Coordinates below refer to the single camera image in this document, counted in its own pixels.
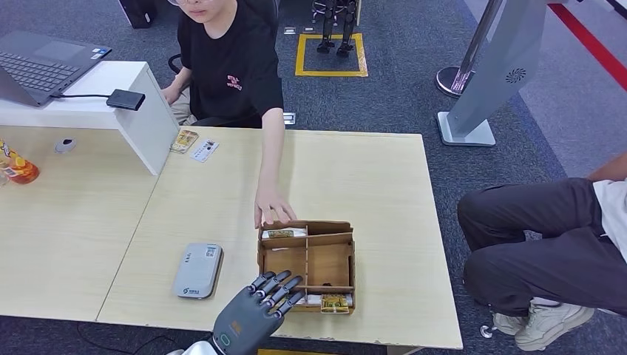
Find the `person's right hand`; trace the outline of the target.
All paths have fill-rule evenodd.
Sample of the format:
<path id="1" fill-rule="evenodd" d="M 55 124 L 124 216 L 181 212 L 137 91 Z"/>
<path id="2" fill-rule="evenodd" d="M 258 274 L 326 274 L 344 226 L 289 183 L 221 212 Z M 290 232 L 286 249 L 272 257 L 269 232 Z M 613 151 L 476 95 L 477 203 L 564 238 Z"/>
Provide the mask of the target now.
<path id="1" fill-rule="evenodd" d="M 163 88 L 161 90 L 161 93 L 163 94 L 163 97 L 166 99 L 167 104 L 171 106 L 179 99 L 182 91 L 183 89 L 180 86 L 175 85 L 175 84 L 170 84 L 169 86 Z"/>

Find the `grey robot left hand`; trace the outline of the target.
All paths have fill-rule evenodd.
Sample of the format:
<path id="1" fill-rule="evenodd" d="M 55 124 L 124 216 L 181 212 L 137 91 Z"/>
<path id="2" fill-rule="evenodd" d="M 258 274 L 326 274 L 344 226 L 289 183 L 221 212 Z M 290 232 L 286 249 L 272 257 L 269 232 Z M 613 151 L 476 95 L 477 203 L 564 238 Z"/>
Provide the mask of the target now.
<path id="1" fill-rule="evenodd" d="M 267 271 L 238 292 L 217 316 L 210 344 L 217 354 L 252 354 L 305 296 L 301 276 Z"/>

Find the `person's left hand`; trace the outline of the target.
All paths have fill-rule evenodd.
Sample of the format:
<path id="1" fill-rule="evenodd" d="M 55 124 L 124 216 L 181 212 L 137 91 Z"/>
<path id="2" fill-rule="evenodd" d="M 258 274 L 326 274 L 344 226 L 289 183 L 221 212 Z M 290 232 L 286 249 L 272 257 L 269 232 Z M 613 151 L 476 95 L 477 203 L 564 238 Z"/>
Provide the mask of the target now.
<path id="1" fill-rule="evenodd" d="M 254 201 L 254 226 L 260 229 L 263 223 L 288 223 L 296 220 L 291 205 L 282 198 L 272 185 L 259 185 Z"/>

